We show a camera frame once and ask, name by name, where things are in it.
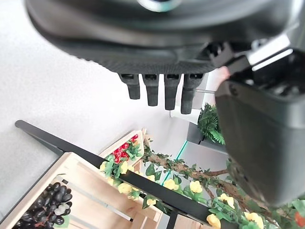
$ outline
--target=lens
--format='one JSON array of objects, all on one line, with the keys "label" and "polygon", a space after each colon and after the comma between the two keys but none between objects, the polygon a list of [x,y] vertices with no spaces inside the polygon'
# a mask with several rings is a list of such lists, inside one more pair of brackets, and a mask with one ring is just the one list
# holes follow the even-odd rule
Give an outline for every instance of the lens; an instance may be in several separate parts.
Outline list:
[{"label": "lens", "polygon": [[167,12],[180,5],[182,0],[138,0],[144,8],[154,12]]}]

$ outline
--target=gray floor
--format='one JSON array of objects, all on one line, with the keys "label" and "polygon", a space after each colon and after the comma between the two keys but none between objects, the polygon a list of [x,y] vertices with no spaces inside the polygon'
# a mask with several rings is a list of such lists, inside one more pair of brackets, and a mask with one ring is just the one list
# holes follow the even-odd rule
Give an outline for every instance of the gray floor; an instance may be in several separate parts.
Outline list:
[{"label": "gray floor", "polygon": [[188,122],[169,118],[162,84],[159,106],[148,107],[141,84],[141,99],[129,100],[115,73],[45,41],[30,24],[23,1],[1,0],[0,219],[55,159],[15,128],[18,119],[93,153],[145,126],[155,136],[157,152],[178,153]]}]

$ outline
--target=black metal frame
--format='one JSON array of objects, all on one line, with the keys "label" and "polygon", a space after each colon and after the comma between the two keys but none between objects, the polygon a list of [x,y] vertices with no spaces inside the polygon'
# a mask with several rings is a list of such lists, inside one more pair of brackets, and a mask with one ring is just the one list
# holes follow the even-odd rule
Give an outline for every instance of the black metal frame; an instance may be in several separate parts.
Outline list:
[{"label": "black metal frame", "polygon": [[[59,157],[61,157],[65,152],[74,152],[75,154],[81,156],[83,159],[85,159],[97,168],[100,168],[102,162],[106,161],[104,158],[98,155],[90,153],[87,150],[84,150],[63,139],[51,135],[25,121],[18,120],[15,125],[16,127],[22,129],[24,132],[35,138],[37,141],[45,145],[48,149],[56,153]],[[184,215],[195,219],[198,222],[207,223],[206,217],[210,214],[208,207],[199,204],[187,197],[184,197],[174,191],[164,188],[161,185],[156,184],[155,182],[152,182],[131,171],[128,171],[125,175],[121,175],[120,179],[123,182],[129,183],[130,185],[137,187],[145,193],[153,195],[172,210],[167,229],[174,228],[175,221],[178,215]],[[237,229],[238,225],[222,220],[222,227],[226,229]]]}]

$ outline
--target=artificial fern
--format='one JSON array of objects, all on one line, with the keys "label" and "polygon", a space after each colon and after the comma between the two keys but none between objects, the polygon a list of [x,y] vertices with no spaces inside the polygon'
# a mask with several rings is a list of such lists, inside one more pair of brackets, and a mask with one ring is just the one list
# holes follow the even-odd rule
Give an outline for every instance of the artificial fern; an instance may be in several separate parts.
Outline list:
[{"label": "artificial fern", "polygon": [[213,142],[224,145],[224,137],[218,125],[217,109],[215,106],[205,104],[204,110],[199,115],[198,128],[205,137]]}]

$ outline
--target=yellow flower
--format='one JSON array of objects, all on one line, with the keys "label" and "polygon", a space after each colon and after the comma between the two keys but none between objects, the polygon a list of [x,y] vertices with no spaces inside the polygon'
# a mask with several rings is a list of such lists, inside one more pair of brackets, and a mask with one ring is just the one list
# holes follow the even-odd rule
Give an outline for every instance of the yellow flower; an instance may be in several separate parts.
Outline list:
[{"label": "yellow flower", "polygon": [[126,174],[127,170],[128,170],[128,163],[127,161],[124,161],[121,165],[121,173]]},{"label": "yellow flower", "polygon": [[148,199],[146,201],[147,205],[150,206],[150,205],[155,205],[157,203],[157,201],[155,199]]},{"label": "yellow flower", "polygon": [[244,212],[244,215],[246,216],[247,220],[254,221],[255,223],[257,223],[260,229],[264,229],[263,219],[258,214],[254,212],[253,213]]},{"label": "yellow flower", "polygon": [[111,186],[113,186],[114,180],[111,177],[107,178],[107,181]]},{"label": "yellow flower", "polygon": [[139,173],[139,171],[135,171],[134,173],[143,176],[143,173]]},{"label": "yellow flower", "polygon": [[103,172],[105,171],[106,165],[107,165],[108,161],[104,161],[101,166],[100,166],[100,171]]},{"label": "yellow flower", "polygon": [[150,176],[148,176],[148,177],[147,177],[147,179],[149,179],[149,180],[151,180],[151,181],[155,182],[155,177],[154,177],[154,175],[150,175]]},{"label": "yellow flower", "polygon": [[220,229],[221,228],[220,220],[216,217],[216,215],[214,215],[214,214],[208,215],[206,220],[208,221],[208,223],[210,225],[213,226],[214,229]]},{"label": "yellow flower", "polygon": [[229,197],[229,196],[227,196],[225,193],[223,193],[223,194],[220,195],[219,199],[220,199],[222,202],[227,201],[228,205],[229,205],[231,208],[235,209],[235,207],[234,207],[234,198],[233,198],[233,197]]},{"label": "yellow flower", "polygon": [[129,194],[132,191],[132,187],[129,184],[122,183],[118,186],[120,193]]},{"label": "yellow flower", "polygon": [[170,189],[170,190],[178,190],[179,185],[175,184],[173,179],[169,179],[164,182],[164,187]]},{"label": "yellow flower", "polygon": [[138,140],[135,140],[132,144],[136,146],[138,144]]},{"label": "yellow flower", "polygon": [[128,166],[128,170],[134,172],[134,167]]},{"label": "yellow flower", "polygon": [[138,200],[139,199],[139,197],[133,197],[133,196],[128,196],[127,198],[132,199],[132,200]]},{"label": "yellow flower", "polygon": [[191,191],[192,192],[194,192],[194,193],[201,193],[202,192],[202,187],[201,187],[201,185],[200,185],[200,183],[199,183],[199,181],[197,180],[197,181],[192,181],[191,183],[190,183],[190,189],[191,189]]}]

